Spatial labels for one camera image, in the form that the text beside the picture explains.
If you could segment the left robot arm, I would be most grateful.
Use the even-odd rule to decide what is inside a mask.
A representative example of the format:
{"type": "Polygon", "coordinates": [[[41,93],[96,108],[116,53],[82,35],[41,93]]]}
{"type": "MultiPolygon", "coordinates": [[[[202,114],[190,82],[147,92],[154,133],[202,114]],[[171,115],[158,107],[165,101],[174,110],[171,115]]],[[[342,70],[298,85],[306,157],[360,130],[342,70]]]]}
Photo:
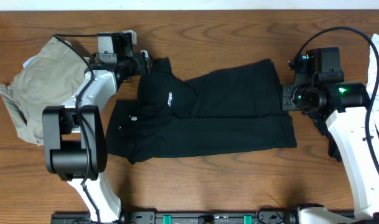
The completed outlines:
{"type": "Polygon", "coordinates": [[[98,51],[83,62],[83,82],[59,106],[42,112],[45,165],[72,186],[88,210],[57,212],[51,223],[126,223],[121,199],[105,174],[108,153],[100,113],[125,81],[151,72],[148,52],[135,52],[133,30],[99,32],[98,51]]]}

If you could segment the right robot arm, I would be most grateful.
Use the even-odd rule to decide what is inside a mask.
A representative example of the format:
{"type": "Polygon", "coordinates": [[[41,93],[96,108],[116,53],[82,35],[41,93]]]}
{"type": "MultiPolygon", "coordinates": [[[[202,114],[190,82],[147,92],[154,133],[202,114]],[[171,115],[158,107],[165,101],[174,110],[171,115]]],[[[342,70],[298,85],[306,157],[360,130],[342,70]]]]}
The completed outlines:
{"type": "Polygon", "coordinates": [[[298,208],[297,223],[379,223],[379,130],[365,85],[345,82],[337,47],[308,50],[290,64],[282,108],[302,111],[338,149],[354,201],[349,218],[318,205],[298,208]]]}

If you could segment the black shirt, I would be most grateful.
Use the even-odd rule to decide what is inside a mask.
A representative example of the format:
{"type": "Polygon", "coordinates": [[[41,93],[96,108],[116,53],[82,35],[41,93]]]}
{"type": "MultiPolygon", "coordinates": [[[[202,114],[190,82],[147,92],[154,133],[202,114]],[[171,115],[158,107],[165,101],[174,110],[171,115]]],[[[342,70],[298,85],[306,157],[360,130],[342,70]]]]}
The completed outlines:
{"type": "Polygon", "coordinates": [[[185,81],[157,59],[139,79],[137,98],[116,102],[107,151],[136,163],[296,147],[281,94],[269,59],[185,81]]]}

